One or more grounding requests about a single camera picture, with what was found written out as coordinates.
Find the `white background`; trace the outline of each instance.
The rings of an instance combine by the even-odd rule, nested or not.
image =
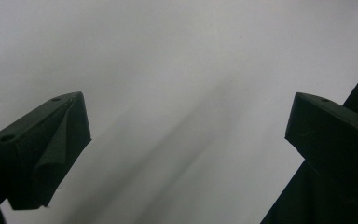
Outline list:
[[[83,91],[93,141],[9,224],[259,223],[294,95],[358,82],[358,1],[0,1],[0,130]]]

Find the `screw hole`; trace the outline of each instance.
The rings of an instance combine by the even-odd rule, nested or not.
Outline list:
[[[2,141],[2,142],[6,142],[6,141],[9,141],[9,140],[11,140],[11,139],[13,139],[13,138],[14,138],[14,135],[13,135],[13,134],[10,134],[10,135],[3,136],[3,137],[1,138],[1,141]]]

